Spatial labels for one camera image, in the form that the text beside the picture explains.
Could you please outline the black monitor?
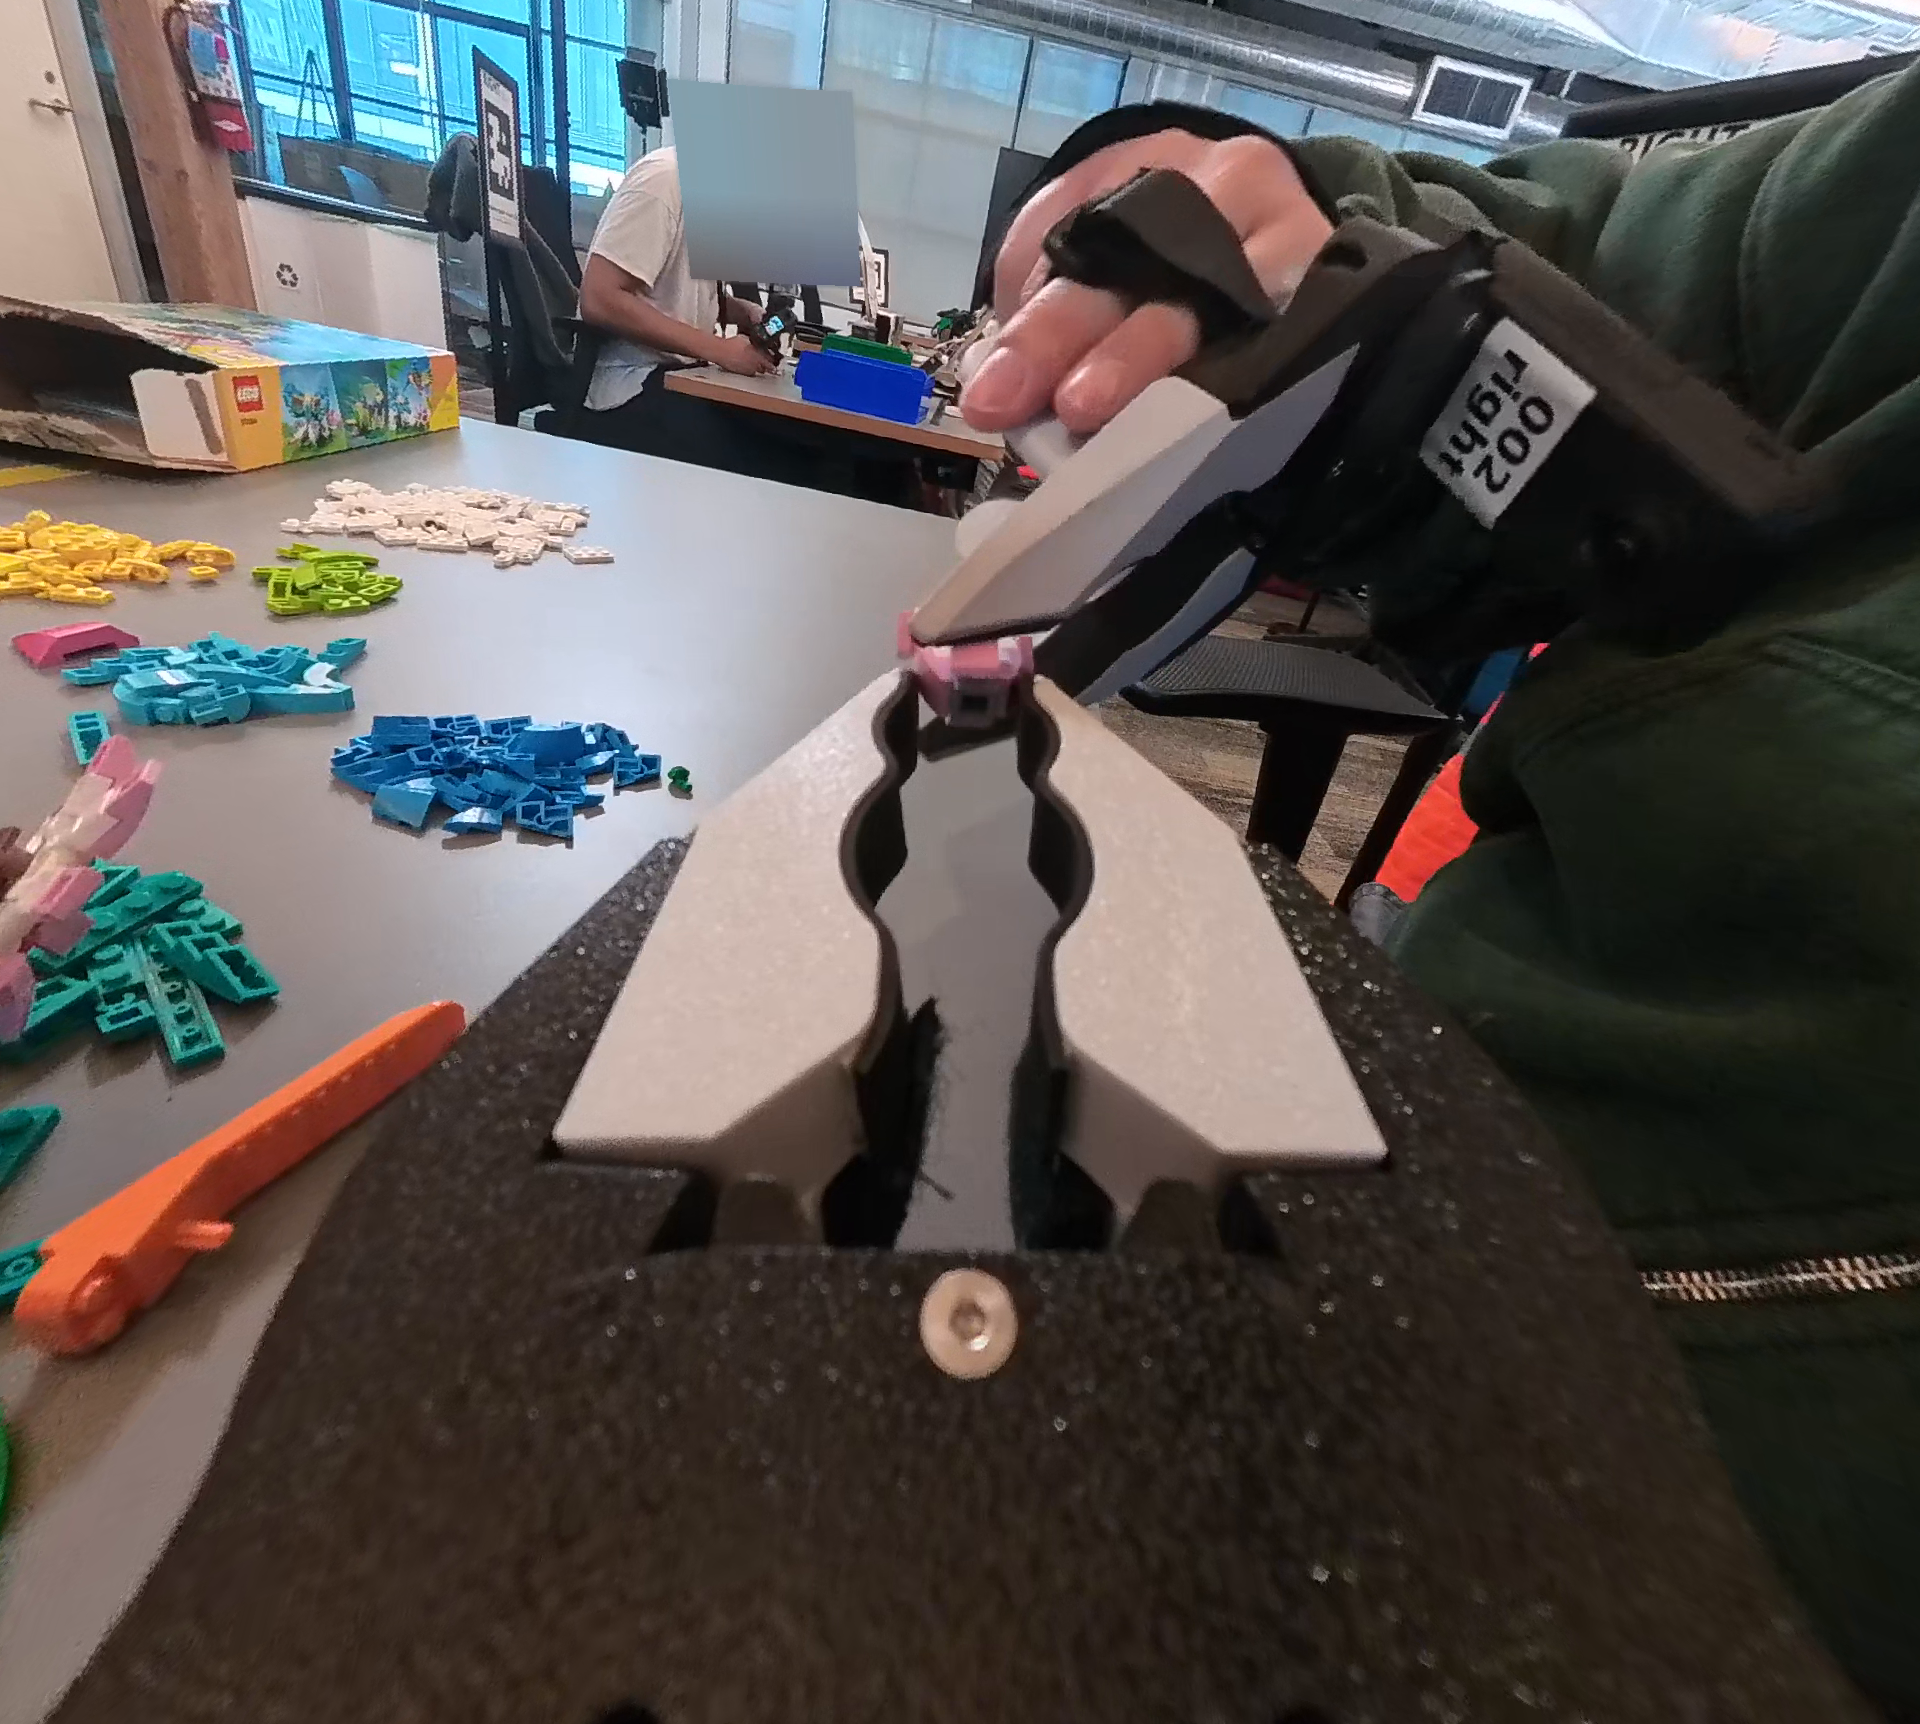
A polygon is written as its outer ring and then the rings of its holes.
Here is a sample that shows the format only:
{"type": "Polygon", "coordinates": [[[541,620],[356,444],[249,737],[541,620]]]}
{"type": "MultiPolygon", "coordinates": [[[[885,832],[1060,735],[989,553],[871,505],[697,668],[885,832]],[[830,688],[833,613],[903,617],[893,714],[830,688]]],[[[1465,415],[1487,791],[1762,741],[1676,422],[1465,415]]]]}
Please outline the black monitor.
{"type": "Polygon", "coordinates": [[[1020,207],[1047,181],[1047,153],[999,147],[977,243],[971,305],[987,307],[995,289],[995,260],[1020,207]]]}

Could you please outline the white air vent grille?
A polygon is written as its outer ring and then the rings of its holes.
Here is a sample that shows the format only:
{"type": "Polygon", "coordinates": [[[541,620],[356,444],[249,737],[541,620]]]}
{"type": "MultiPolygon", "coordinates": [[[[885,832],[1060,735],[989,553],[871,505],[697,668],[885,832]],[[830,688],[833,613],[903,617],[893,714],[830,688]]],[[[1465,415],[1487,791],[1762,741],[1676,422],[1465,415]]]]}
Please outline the white air vent grille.
{"type": "Polygon", "coordinates": [[[1407,118],[1421,127],[1484,139],[1512,137],[1531,96],[1531,77],[1455,55],[1429,55],[1407,118]]]}

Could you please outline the person's right hand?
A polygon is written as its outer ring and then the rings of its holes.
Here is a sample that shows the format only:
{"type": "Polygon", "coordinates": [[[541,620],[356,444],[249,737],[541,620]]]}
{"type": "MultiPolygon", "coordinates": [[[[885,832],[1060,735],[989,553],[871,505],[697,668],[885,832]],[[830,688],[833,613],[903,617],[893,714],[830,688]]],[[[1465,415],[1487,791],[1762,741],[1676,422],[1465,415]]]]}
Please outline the person's right hand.
{"type": "Polygon", "coordinates": [[[998,341],[968,352],[959,411],[977,432],[1056,418],[1069,435],[1092,438],[1201,346],[1199,324],[1180,303],[1128,303],[1053,274],[1043,242],[1088,201],[1143,171],[1180,173],[1231,226],[1275,307],[1331,238],[1331,212],[1284,139],[1227,111],[1121,106],[1075,129],[1047,168],[1051,175],[1020,206],[995,249],[998,341]]]}

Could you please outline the lego set cardboard box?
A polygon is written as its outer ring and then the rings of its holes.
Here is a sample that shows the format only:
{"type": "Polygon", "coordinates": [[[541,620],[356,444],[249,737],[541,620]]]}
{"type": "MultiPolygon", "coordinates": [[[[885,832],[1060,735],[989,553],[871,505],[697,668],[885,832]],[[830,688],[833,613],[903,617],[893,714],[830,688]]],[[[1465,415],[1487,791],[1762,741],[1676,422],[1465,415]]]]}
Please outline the lego set cardboard box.
{"type": "Polygon", "coordinates": [[[441,348],[204,301],[2,297],[2,440],[237,474],[455,429],[441,348]]]}

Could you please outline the pink lego flower piece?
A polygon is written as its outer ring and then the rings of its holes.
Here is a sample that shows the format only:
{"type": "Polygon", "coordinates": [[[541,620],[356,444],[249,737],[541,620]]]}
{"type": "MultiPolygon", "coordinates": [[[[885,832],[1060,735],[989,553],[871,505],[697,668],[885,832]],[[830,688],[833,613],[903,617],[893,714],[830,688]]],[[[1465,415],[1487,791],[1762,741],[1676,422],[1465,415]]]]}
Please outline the pink lego flower piece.
{"type": "Polygon", "coordinates": [[[903,615],[897,659],[936,722],[955,734],[989,731],[1017,708],[1021,683],[1033,673],[1033,639],[1002,633],[931,644],[921,642],[903,615]]]}

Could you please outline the white door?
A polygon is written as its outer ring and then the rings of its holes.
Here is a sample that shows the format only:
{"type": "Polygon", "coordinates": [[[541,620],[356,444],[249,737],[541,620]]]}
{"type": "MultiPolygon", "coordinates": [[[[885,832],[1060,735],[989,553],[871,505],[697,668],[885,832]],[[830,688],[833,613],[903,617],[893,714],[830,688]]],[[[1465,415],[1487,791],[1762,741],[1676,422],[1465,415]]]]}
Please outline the white door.
{"type": "Polygon", "coordinates": [[[77,0],[2,0],[2,289],[36,301],[143,293],[77,0]]]}

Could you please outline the pile of lime lego bricks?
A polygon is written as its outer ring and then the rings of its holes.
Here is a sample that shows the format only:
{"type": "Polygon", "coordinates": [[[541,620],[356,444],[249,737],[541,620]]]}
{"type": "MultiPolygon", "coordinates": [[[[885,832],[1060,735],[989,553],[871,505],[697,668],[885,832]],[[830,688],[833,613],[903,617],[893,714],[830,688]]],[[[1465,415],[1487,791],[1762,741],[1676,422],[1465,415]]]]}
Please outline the pile of lime lego bricks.
{"type": "Polygon", "coordinates": [[[267,615],[358,615],[398,600],[403,579],[366,551],[338,545],[283,543],[273,560],[252,567],[267,615]]]}

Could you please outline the blue plastic bin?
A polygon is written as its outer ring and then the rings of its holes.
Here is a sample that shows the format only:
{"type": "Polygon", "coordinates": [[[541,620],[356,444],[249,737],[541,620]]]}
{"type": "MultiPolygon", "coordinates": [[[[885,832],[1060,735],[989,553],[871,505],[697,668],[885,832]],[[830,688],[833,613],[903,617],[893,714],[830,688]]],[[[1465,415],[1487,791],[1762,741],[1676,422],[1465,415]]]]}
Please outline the blue plastic bin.
{"type": "Polygon", "coordinates": [[[912,361],[844,348],[803,350],[792,370],[803,404],[883,423],[919,425],[934,380],[912,361]]]}

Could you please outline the pile of white lego bricks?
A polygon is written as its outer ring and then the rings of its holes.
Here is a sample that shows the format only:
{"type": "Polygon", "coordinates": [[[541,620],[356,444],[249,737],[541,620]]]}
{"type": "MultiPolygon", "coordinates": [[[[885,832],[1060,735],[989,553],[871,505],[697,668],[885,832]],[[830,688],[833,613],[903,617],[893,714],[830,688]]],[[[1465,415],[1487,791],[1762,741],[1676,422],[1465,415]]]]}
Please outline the pile of white lego bricks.
{"type": "Polygon", "coordinates": [[[486,555],[495,567],[531,566],[547,553],[577,566],[607,566],[615,555],[588,541],[590,521],[583,503],[504,487],[375,487],[335,479],[279,528],[304,540],[369,540],[388,549],[486,555]]]}

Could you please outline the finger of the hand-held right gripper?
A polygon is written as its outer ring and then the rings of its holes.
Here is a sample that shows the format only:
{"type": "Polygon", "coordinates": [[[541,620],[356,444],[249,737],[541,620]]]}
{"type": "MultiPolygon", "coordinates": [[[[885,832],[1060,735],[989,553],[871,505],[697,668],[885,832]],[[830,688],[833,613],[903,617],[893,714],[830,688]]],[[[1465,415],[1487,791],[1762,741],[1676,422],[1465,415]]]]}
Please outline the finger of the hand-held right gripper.
{"type": "Polygon", "coordinates": [[[1035,646],[1032,694],[1046,683],[1060,697],[1101,703],[1224,620],[1256,586],[1260,547],[1177,536],[1121,566],[1112,551],[1049,541],[1039,571],[1061,611],[1035,646]]]}
{"type": "Polygon", "coordinates": [[[1241,418],[1187,380],[1148,385],[961,553],[913,611],[913,642],[966,646],[1058,626],[1213,501],[1278,477],[1329,414],[1357,352],[1337,350],[1241,418]]]}

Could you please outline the wooden pillar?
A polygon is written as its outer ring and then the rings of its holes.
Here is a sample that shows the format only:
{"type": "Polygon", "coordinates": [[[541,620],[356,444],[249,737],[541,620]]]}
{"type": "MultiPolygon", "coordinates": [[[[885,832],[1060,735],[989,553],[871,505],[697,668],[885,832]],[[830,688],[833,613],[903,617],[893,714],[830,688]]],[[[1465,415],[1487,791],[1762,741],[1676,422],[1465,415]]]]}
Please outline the wooden pillar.
{"type": "Polygon", "coordinates": [[[208,139],[173,48],[180,0],[98,0],[164,296],[256,305],[228,152],[208,139]]]}

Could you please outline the orange brick separator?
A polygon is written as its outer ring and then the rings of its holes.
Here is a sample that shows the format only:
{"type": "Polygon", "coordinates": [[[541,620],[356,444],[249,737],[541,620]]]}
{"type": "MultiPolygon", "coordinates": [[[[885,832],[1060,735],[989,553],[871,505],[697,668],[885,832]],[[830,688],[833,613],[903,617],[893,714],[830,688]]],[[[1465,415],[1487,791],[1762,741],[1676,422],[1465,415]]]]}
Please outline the orange brick separator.
{"type": "Polygon", "coordinates": [[[240,1205],[431,1069],[465,1026],[454,999],[389,1015],[52,1232],[13,1298],[15,1332],[49,1355],[114,1342],[228,1243],[240,1205]]]}

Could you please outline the person's right forearm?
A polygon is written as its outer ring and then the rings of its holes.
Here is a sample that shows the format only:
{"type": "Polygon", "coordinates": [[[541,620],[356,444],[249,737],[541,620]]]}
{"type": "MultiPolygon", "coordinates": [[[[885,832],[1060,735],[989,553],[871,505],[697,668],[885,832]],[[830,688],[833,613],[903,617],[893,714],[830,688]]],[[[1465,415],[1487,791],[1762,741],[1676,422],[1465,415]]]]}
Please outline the person's right forearm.
{"type": "Polygon", "coordinates": [[[1719,141],[1558,137],[1469,163],[1316,136],[1335,222],[1531,247],[1818,466],[1826,526],[1915,547],[1918,69],[1719,141]]]}

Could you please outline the orange red panel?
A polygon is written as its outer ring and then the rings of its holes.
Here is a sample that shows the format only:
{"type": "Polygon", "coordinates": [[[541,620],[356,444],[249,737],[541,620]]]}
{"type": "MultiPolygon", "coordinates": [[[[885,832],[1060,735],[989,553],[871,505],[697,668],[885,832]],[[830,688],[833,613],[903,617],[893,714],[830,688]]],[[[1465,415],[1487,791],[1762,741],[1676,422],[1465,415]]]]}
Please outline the orange red panel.
{"type": "Polygon", "coordinates": [[[1404,903],[1462,857],[1477,835],[1477,824],[1462,797],[1462,774],[1472,752],[1455,752],[1428,779],[1395,830],[1371,881],[1404,903]]]}

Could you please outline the pile of yellow lego bricks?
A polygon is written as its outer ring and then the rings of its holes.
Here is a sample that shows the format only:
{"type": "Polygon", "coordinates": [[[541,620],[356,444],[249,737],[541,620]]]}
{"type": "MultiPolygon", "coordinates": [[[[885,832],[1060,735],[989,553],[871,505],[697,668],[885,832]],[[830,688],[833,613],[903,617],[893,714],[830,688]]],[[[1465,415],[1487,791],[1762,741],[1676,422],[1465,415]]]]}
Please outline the pile of yellow lego bricks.
{"type": "Polygon", "coordinates": [[[215,583],[232,569],[234,551],[208,540],[151,540],[45,510],[2,521],[6,603],[105,605],[125,588],[215,583]]]}

